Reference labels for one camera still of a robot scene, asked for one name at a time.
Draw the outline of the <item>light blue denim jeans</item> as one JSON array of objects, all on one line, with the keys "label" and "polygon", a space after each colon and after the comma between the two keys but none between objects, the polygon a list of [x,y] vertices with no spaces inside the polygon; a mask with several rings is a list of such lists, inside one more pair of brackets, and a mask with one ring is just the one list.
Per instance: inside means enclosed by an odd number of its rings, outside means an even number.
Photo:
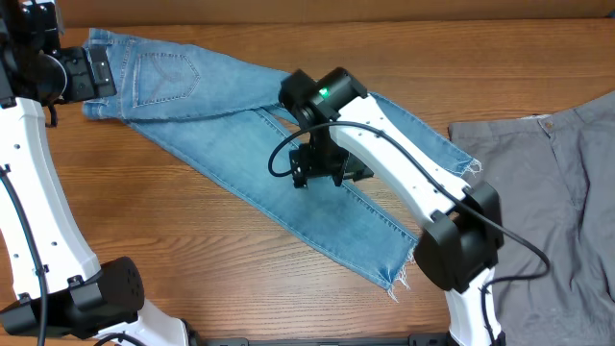
[{"label": "light blue denim jeans", "polygon": [[116,87],[84,115],[114,118],[260,210],[331,260],[392,291],[417,237],[355,185],[297,188],[278,101],[284,73],[205,48],[93,29]]}]

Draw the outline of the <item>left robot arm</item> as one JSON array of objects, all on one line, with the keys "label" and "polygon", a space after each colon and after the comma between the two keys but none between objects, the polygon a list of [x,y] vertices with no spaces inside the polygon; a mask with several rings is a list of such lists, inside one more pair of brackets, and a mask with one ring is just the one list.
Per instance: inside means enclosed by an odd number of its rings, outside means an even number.
[{"label": "left robot arm", "polygon": [[62,47],[61,33],[52,1],[1,5],[1,233],[15,295],[2,326],[39,343],[197,345],[184,320],[147,300],[131,259],[97,259],[68,206],[47,138],[56,108],[116,88],[105,50]]}]

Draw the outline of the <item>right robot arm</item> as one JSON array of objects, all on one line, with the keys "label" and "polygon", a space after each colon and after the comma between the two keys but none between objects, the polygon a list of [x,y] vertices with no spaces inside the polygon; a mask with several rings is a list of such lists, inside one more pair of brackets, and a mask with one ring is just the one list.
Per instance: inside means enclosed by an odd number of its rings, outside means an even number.
[{"label": "right robot arm", "polygon": [[379,177],[400,198],[421,227],[413,259],[445,293],[449,330],[415,335],[412,344],[503,345],[488,282],[495,276],[504,244],[496,190],[469,186],[434,162],[405,136],[346,69],[320,81],[297,70],[281,83],[279,100],[309,141],[289,154],[297,188],[308,180]]}]

